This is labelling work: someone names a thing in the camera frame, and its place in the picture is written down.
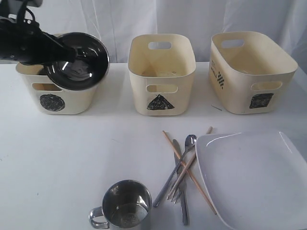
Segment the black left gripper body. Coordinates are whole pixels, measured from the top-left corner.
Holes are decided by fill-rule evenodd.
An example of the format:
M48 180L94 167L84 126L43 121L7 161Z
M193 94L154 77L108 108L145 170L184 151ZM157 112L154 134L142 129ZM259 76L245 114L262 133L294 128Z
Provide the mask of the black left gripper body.
M25 65L51 63L58 58L57 46L35 20L0 18L0 58Z

